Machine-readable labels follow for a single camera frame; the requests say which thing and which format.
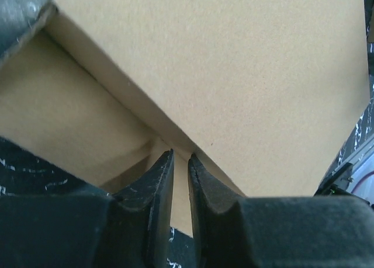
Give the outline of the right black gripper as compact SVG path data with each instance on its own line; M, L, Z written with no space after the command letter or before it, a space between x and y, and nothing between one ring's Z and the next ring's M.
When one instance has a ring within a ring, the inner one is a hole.
M1 0L1 60L19 51L56 12L52 0Z

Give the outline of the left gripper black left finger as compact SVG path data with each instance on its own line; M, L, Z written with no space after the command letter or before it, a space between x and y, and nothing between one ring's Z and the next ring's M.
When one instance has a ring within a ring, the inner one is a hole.
M165 267L174 152L115 194L73 176L1 187L2 267Z

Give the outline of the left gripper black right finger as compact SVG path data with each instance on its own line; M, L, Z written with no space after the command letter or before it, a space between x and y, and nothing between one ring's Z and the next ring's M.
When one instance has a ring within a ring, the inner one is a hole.
M373 210L352 196L244 197L188 162L198 267L372 267Z

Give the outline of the large cardboard box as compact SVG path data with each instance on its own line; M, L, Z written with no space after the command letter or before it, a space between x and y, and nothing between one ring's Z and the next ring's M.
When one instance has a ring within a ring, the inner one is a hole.
M52 0L1 60L1 136L108 191L166 149L246 196L312 196L369 102L364 0Z

